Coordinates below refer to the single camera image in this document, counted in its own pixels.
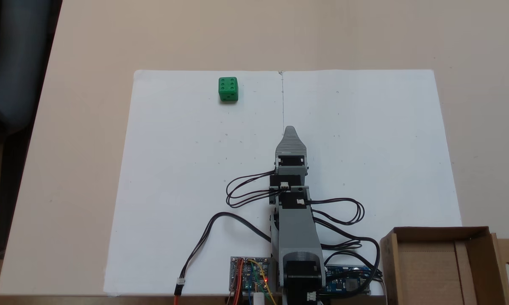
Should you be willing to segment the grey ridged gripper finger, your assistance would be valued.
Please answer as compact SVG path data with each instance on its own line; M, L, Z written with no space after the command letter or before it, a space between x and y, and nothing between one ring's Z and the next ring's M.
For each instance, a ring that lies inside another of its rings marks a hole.
M279 142L275 150L275 156L307 156L307 148L300 140L296 129L293 126L285 127L283 138Z

